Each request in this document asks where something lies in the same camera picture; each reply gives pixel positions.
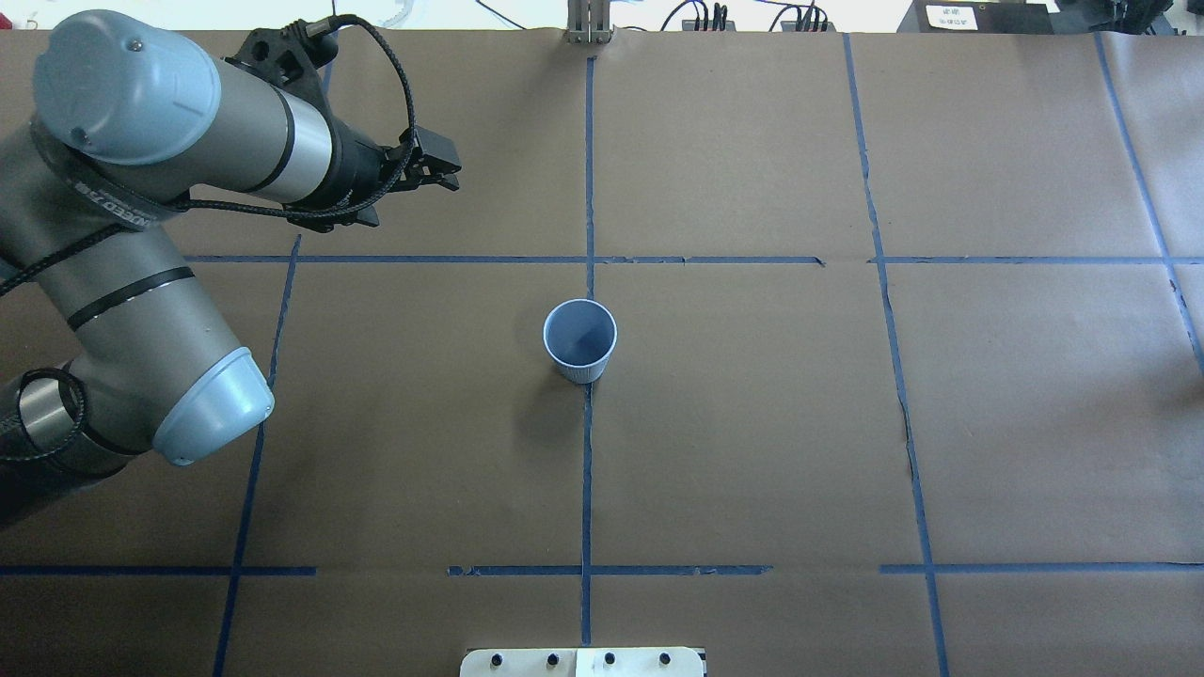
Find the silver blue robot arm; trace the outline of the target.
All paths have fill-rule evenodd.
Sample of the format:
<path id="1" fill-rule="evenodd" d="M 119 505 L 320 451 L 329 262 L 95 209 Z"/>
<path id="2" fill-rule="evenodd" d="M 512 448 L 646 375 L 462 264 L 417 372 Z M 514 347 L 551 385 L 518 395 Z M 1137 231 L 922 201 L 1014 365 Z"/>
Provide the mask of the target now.
<path id="1" fill-rule="evenodd" d="M 323 92 L 361 27 L 405 94 L 374 143 Z M 2 526 L 157 451 L 189 466 L 250 432 L 275 393 L 165 231 L 197 210 L 326 234 L 378 226 L 390 193 L 459 188 L 452 140 L 417 122 L 403 64 L 356 14 L 258 27 L 236 55 L 92 8 L 49 34 L 35 110 L 2 141 L 2 292 L 36 282 L 81 346 L 2 385 Z"/>

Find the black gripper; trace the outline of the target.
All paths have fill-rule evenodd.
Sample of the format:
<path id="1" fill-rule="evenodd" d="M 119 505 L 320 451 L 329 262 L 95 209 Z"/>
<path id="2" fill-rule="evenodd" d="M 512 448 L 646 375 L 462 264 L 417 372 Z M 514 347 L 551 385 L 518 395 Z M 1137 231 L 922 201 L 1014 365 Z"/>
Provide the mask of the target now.
<path id="1" fill-rule="evenodd" d="M 332 231 L 335 226 L 377 228 L 379 214 L 373 204 L 343 214 L 319 217 L 318 212 L 349 208 L 368 201 L 379 189 L 386 193 L 439 187 L 461 188 L 461 167 L 452 139 L 421 126 L 411 126 L 399 137 L 397 146 L 374 143 L 368 136 L 346 123 L 337 124 L 337 145 L 327 176 L 309 198 L 289 204 L 294 226 L 313 231 Z"/>

